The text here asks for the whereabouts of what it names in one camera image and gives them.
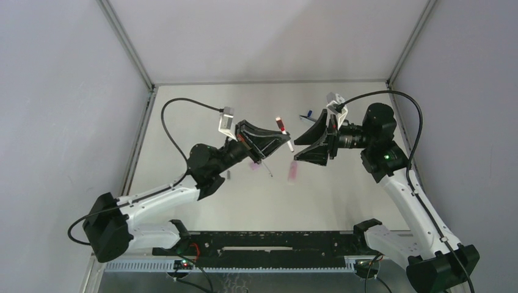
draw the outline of black cable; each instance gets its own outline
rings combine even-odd
[[[183,157],[183,159],[185,160],[185,164],[187,165],[187,170],[185,171],[185,173],[183,173],[183,176],[180,178],[180,180],[178,180],[178,182],[175,183],[175,185],[179,184],[180,182],[182,182],[182,180],[184,180],[185,176],[187,176],[187,172],[189,171],[189,163],[187,161],[187,157],[185,156],[185,154],[183,153],[183,151],[181,150],[181,148],[178,146],[178,144],[176,143],[176,141],[173,139],[173,137],[171,136],[171,133],[169,133],[169,130],[167,129],[167,126],[166,126],[166,120],[164,118],[164,114],[166,112],[166,108],[168,107],[169,104],[173,103],[173,102],[176,102],[176,101],[187,101],[187,102],[191,102],[191,103],[194,103],[196,105],[199,105],[199,106],[202,106],[202,107],[205,107],[207,109],[211,109],[211,110],[214,110],[216,112],[223,112],[223,109],[218,109],[216,107],[211,107],[207,104],[203,104],[201,102],[198,102],[198,101],[194,101],[193,99],[188,99],[188,98],[175,98],[175,99],[170,99],[168,100],[162,107],[162,111],[160,112],[160,120],[162,121],[162,127],[164,128],[164,131],[166,132],[166,135],[167,137],[169,138],[169,140],[173,143],[173,145],[175,146],[175,148],[177,148],[178,152],[180,152],[180,155]]]
[[[385,286],[385,288],[387,288],[388,293],[392,293],[392,290],[390,290],[390,288],[389,288],[389,286],[387,285],[387,283],[385,283],[381,278],[376,277],[376,280],[378,280],[380,283],[382,283],[382,284],[383,284],[383,286]]]
[[[209,286],[210,286],[210,288],[211,288],[211,291],[212,291],[212,292],[214,292],[214,287],[212,286],[212,281],[210,280],[209,275],[208,275],[208,274],[207,274],[207,272],[203,269],[203,267],[197,266],[195,261],[193,261],[193,260],[192,260],[192,259],[190,259],[190,258],[186,258],[185,256],[183,256],[183,255],[181,255],[181,254],[179,254],[179,253],[177,253],[177,256],[178,256],[179,258],[183,258],[183,259],[185,259],[186,261],[188,261],[188,262],[190,262],[191,264],[195,265],[197,269],[199,269],[200,271],[202,271],[202,273],[204,274],[205,278],[206,278],[206,279],[207,279],[207,281],[209,282]]]
[[[169,130],[167,130],[167,126],[166,126],[166,122],[164,120],[164,112],[166,110],[166,107],[172,103],[172,102],[176,102],[176,101],[188,101],[188,102],[191,102],[191,103],[194,103],[194,104],[197,104],[199,106],[202,106],[202,107],[205,107],[205,108],[208,108],[208,109],[211,109],[211,110],[214,110],[214,111],[217,111],[217,112],[223,112],[223,109],[218,109],[218,108],[215,108],[215,107],[211,107],[209,105],[206,105],[206,104],[203,104],[201,102],[198,102],[198,101],[194,101],[193,99],[187,99],[187,98],[175,98],[175,99],[170,99],[169,101],[167,101],[164,106],[162,107],[162,111],[161,111],[161,121],[162,121],[162,126],[166,132],[166,135],[167,137],[171,140],[171,142],[173,143],[173,145],[177,148],[177,150],[180,152],[181,156],[183,157],[183,159],[185,160],[185,164],[188,165],[188,162],[187,162],[187,157],[185,156],[185,154],[183,153],[183,151],[180,149],[180,147],[177,145],[177,143],[175,142],[175,140],[173,139],[173,137],[171,136],[171,134],[169,133]],[[183,173],[182,177],[173,184],[172,187],[170,186],[167,186],[166,188],[163,188],[161,190],[158,190],[158,191],[155,191],[151,194],[148,194],[144,197],[141,197],[141,198],[138,198],[137,200],[134,200],[133,203],[138,203],[139,201],[141,200],[145,200],[147,198],[150,198],[150,197],[153,197],[157,194],[160,194],[168,189],[171,189],[171,188],[174,188],[176,187],[177,185],[179,185],[184,179],[185,177],[187,176],[187,172],[189,171],[189,166],[187,167],[187,170],[185,171],[185,173]],[[103,212],[109,212],[109,211],[113,211],[113,210],[116,210],[116,209],[120,209],[120,208],[123,208],[125,206],[128,206],[130,205],[130,203],[125,203],[125,204],[121,204],[120,206],[116,206],[116,207],[113,207],[113,208],[109,208],[109,209],[103,209],[101,211],[97,211],[97,212],[93,212],[91,214],[87,214],[87,215],[84,215],[82,216],[81,218],[77,219],[74,223],[72,223],[72,225],[70,225],[70,227],[68,227],[68,231],[67,231],[67,234],[68,234],[68,238],[70,240],[72,240],[73,242],[76,242],[77,244],[81,244],[81,245],[87,245],[87,246],[90,246],[90,243],[88,242],[84,242],[84,241],[81,241],[81,240],[77,240],[76,238],[74,238],[72,236],[72,229],[77,225],[79,224],[81,221],[93,216],[93,215],[98,215],[98,214],[101,214]]]
[[[425,210],[426,214],[428,215],[428,217],[432,221],[432,224],[435,226],[439,236],[441,238],[444,238],[444,233],[440,229],[440,227],[437,224],[435,218],[430,213],[430,210],[428,209],[428,207],[425,205],[425,203],[423,202],[423,200],[419,196],[419,193],[417,193],[415,191],[415,187],[412,184],[412,180],[410,179],[410,169],[412,168],[412,160],[414,159],[415,150],[417,149],[417,145],[419,143],[419,140],[421,139],[421,133],[423,132],[423,112],[421,111],[421,107],[416,102],[416,100],[414,100],[414,98],[409,96],[408,94],[403,93],[403,92],[399,92],[397,90],[380,90],[380,91],[377,91],[377,92],[365,93],[363,95],[355,96],[354,98],[351,98],[351,99],[341,103],[340,107],[343,107],[343,106],[349,104],[350,102],[356,101],[357,99],[361,99],[361,98],[364,98],[364,97],[367,97],[367,96],[378,95],[378,94],[381,94],[381,93],[391,93],[392,95],[402,96],[402,97],[408,99],[410,102],[412,102],[412,104],[415,106],[415,108],[417,110],[417,114],[419,116],[419,127],[417,129],[417,135],[415,136],[414,145],[412,146],[412,149],[410,151],[410,155],[408,156],[408,164],[406,166],[406,179],[408,181],[408,185],[410,186],[410,189],[412,190],[412,193],[415,195],[415,197],[417,198],[417,200],[419,201],[419,203],[421,204],[421,206]],[[457,257],[457,255],[455,254],[455,251],[453,250],[451,245],[448,243],[448,241],[445,241],[444,243],[448,247],[448,249],[451,252],[451,254],[455,257],[457,262],[459,263],[459,266],[461,267],[462,272],[466,276],[466,279],[467,279],[467,282],[468,282],[468,285],[469,285],[471,293],[475,293],[475,288],[473,287],[473,282],[471,281],[471,278],[470,278],[468,272],[466,271],[466,268],[462,264],[461,260]]]
[[[367,270],[367,276],[365,276],[365,293],[367,293],[367,281],[369,280],[369,274],[371,273],[371,269],[372,269],[372,265],[376,262],[376,260],[382,256],[383,254],[382,253],[378,253],[378,255],[376,255],[373,260],[371,261],[371,263],[369,264],[369,269]]]
[[[158,191],[155,191],[155,192],[153,192],[153,193],[150,193],[150,194],[148,194],[148,195],[146,195],[146,196],[144,196],[144,197],[138,198],[138,199],[134,200],[134,201],[133,201],[133,203],[138,203],[139,201],[144,200],[144,199],[146,199],[146,198],[150,198],[150,197],[153,197],[153,196],[155,196],[155,195],[157,195],[157,194],[161,194],[162,192],[164,192],[164,191],[166,191],[166,190],[168,190],[168,189],[171,189],[171,187],[169,187],[169,186],[168,186],[168,187],[163,188],[163,189],[161,189],[161,190],[158,190]],[[81,240],[77,240],[76,238],[74,238],[74,236],[72,236],[72,229],[73,229],[77,224],[79,224],[81,221],[86,220],[86,219],[88,219],[89,217],[91,217],[91,216],[93,216],[93,215],[98,215],[98,214],[101,214],[101,213],[103,213],[103,212],[114,211],[114,210],[116,210],[116,209],[124,208],[125,206],[129,206],[129,205],[130,205],[130,203],[124,203],[124,204],[121,204],[120,206],[114,206],[113,208],[109,208],[109,209],[102,209],[102,210],[100,210],[100,211],[93,212],[93,213],[91,213],[91,214],[87,214],[87,215],[82,216],[81,218],[79,218],[79,219],[77,219],[75,222],[73,222],[73,223],[72,223],[72,225],[70,225],[70,227],[68,227],[68,231],[67,231],[68,238],[69,238],[70,240],[72,240],[73,242],[76,242],[77,244],[90,246],[90,243],[88,243],[88,242],[84,242],[84,241],[81,241]]]
[[[397,90],[379,90],[377,92],[371,92],[371,93],[364,93],[363,95],[355,96],[354,98],[348,99],[347,101],[340,104],[340,107],[343,107],[350,102],[356,101],[357,99],[365,98],[368,96],[374,96],[379,95],[381,93],[391,93],[393,95],[399,95],[407,98],[412,104],[414,104],[415,108],[417,109],[417,114],[419,115],[419,127],[417,129],[417,135],[415,136],[415,142],[412,146],[412,149],[410,150],[410,155],[408,156],[408,164],[406,166],[406,179],[408,181],[408,184],[410,185],[410,188],[412,191],[415,191],[414,185],[412,184],[412,180],[410,179],[410,169],[412,168],[412,160],[414,159],[415,150],[417,149],[417,144],[419,143],[419,140],[421,139],[421,133],[423,132],[423,112],[421,111],[421,107],[419,104],[414,100],[413,97],[407,95],[403,92],[398,92]]]
[[[70,240],[72,240],[73,242],[76,242],[77,244],[82,244],[82,245],[88,245],[90,246],[90,244],[88,242],[84,242],[84,241],[81,241],[81,240],[77,240],[74,238],[74,236],[72,236],[72,229],[77,225],[79,224],[81,221],[85,220],[86,218],[89,218],[93,215],[98,215],[98,214],[101,214],[102,212],[109,212],[109,211],[114,211],[116,209],[119,209],[119,208],[122,208],[124,206],[128,206],[130,203],[125,203],[125,204],[121,204],[120,206],[114,206],[113,208],[109,208],[109,209],[103,209],[101,211],[98,211],[98,212],[93,212],[91,214],[87,214],[87,215],[84,215],[82,216],[81,218],[77,219],[74,223],[72,223],[72,225],[70,225],[70,227],[68,227],[68,231],[67,231],[67,234],[68,234],[68,238]]]

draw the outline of metal rod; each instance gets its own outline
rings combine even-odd
[[[135,138],[133,149],[131,151],[131,156],[129,157],[128,165],[126,167],[124,182],[121,188],[121,196],[128,195],[130,193],[131,183],[133,182],[135,170],[137,169],[137,162],[139,160],[140,150],[142,149],[144,136],[147,130],[147,126],[149,124],[149,120],[151,118],[151,111],[153,110],[153,105],[155,105],[157,91],[158,88],[155,88],[152,92],[150,92],[150,96],[146,103],[144,113],[142,114],[142,118],[140,119],[139,132],[137,133],[137,136]]]
[[[405,60],[407,59],[410,51],[414,47],[415,41],[421,34],[421,31],[423,30],[423,27],[425,26],[426,22],[428,21],[430,14],[434,10],[438,0],[428,0],[428,2],[425,5],[425,8],[423,9],[421,15],[419,16],[419,20],[417,21],[417,24],[415,25],[412,33],[410,34],[410,37],[408,38],[403,51],[401,52],[401,55],[399,55],[398,61],[396,62],[396,65],[394,66],[394,69],[390,73],[390,76],[387,79],[387,83],[389,86],[392,86],[395,79],[398,77],[401,67],[403,66]]]
[[[149,77],[149,74],[147,73],[146,69],[144,68],[144,65],[142,64],[142,61],[137,54],[137,51],[135,50],[135,47],[130,41],[130,38],[128,34],[126,33],[126,30],[122,26],[122,23],[120,22],[120,19],[118,18],[112,4],[109,0],[97,0],[97,3],[99,3],[99,6],[101,7],[101,10],[103,11],[106,19],[110,23],[111,27],[113,28],[115,34],[117,35],[117,38],[119,39],[120,43],[122,44],[124,51],[128,54],[129,59],[135,65],[137,70],[140,73],[140,76],[144,80],[144,83],[148,87],[149,90],[153,88],[153,83],[151,81],[151,78]]]

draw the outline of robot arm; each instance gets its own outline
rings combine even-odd
[[[228,116],[225,128],[229,128]],[[220,174],[243,159],[254,162],[271,155],[290,139],[289,134],[268,131],[243,120],[221,148],[199,143],[191,149],[187,174],[170,184],[141,194],[114,198],[110,193],[99,196],[83,223],[83,230],[99,262],[111,261],[127,250],[161,247],[170,249],[188,237],[179,220],[148,224],[149,218],[181,204],[202,200],[215,193],[225,181]]]
[[[327,108],[333,106],[329,101],[330,95]],[[354,234],[360,243],[387,255],[405,269],[417,292],[442,292],[465,282],[466,277],[448,244],[454,248],[455,255],[468,274],[471,274],[480,256],[473,245],[463,246],[447,228],[424,191],[416,184],[418,180],[413,170],[409,170],[414,185],[410,188],[406,178],[408,158],[393,141],[396,121],[392,108],[381,103],[370,105],[361,126],[342,126],[344,118],[340,117],[343,113],[340,107],[331,113],[333,115],[327,122],[327,109],[324,109],[315,124],[294,141],[295,145],[309,145],[294,159],[325,166],[328,159],[337,155],[339,148],[363,149],[360,154],[363,166],[395,202],[413,235],[395,235],[380,221],[371,219],[354,226]],[[432,219],[444,237],[435,228]]]

